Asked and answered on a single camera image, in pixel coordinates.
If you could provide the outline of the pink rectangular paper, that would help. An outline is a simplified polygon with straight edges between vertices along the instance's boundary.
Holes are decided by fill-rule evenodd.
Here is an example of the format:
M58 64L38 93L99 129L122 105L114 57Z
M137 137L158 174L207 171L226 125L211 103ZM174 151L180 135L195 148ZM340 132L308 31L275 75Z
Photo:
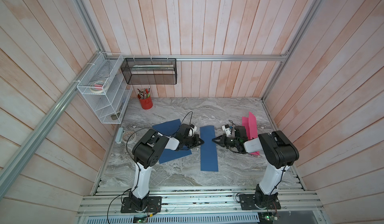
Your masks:
M252 112L249 112L248 117L242 117L242 125L246 128L249 140L258 137L257 119Z

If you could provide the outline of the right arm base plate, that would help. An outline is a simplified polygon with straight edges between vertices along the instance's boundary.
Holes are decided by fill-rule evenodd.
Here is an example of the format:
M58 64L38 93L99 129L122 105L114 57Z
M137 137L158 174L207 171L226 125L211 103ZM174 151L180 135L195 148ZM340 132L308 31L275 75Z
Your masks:
M281 209L278 193L270 196L264 195L263 193L239 194L236 199L240 203L243 211Z

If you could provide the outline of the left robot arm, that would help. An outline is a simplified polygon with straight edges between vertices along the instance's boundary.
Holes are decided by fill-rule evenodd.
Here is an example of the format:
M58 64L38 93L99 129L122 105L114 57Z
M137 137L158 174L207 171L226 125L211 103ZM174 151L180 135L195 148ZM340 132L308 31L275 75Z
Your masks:
M136 143L132 149L133 161L136 164L135 180L129 192L132 204L143 209L148 203L151 172L164 150L191 149L205 143L196 130L197 127L192 124L181 124L176 133L165 135L151 128Z

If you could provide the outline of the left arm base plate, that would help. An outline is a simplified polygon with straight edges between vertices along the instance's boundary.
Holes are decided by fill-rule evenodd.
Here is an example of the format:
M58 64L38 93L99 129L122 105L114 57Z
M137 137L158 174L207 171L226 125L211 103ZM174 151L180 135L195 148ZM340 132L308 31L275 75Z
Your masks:
M162 208L162 197L144 197L143 200L135 196L125 197L121 207L123 214L159 213Z

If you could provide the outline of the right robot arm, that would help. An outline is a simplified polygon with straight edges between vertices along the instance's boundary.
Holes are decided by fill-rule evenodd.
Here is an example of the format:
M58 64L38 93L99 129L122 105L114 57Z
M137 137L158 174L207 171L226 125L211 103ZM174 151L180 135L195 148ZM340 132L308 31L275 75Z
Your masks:
M278 185L285 172L299 159L299 151L280 130L262 133L253 139L248 139L244 126L235 126L234 131L234 137L223 134L212 141L230 151L236 148L236 154L264 152L269 164L262 181L256 187L254 197L255 205L264 209L278 199Z

